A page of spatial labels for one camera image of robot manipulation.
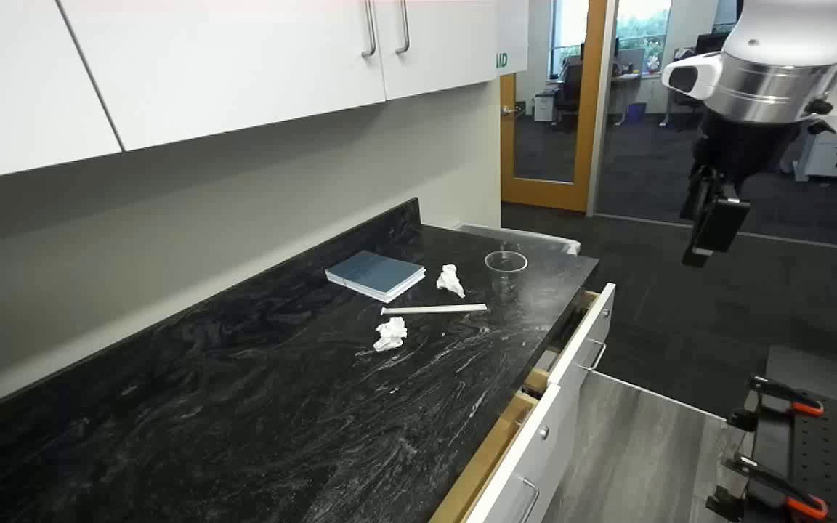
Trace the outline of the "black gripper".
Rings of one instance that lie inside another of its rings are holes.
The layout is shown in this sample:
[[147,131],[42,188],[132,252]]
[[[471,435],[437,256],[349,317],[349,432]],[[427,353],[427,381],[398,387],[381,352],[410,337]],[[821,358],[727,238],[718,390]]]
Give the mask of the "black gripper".
[[727,252],[750,211],[740,185],[750,175],[769,170],[785,151],[780,125],[732,121],[705,114],[692,147],[689,195],[679,214],[692,220],[683,252],[685,268],[705,268]]

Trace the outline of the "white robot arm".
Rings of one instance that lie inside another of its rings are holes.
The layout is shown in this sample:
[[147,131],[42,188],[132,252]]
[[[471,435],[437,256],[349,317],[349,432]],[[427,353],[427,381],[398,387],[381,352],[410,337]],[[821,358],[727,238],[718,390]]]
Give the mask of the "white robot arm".
[[703,103],[692,144],[683,262],[727,252],[750,214],[746,177],[769,170],[805,121],[837,132],[837,0],[744,0],[727,41],[663,67]]

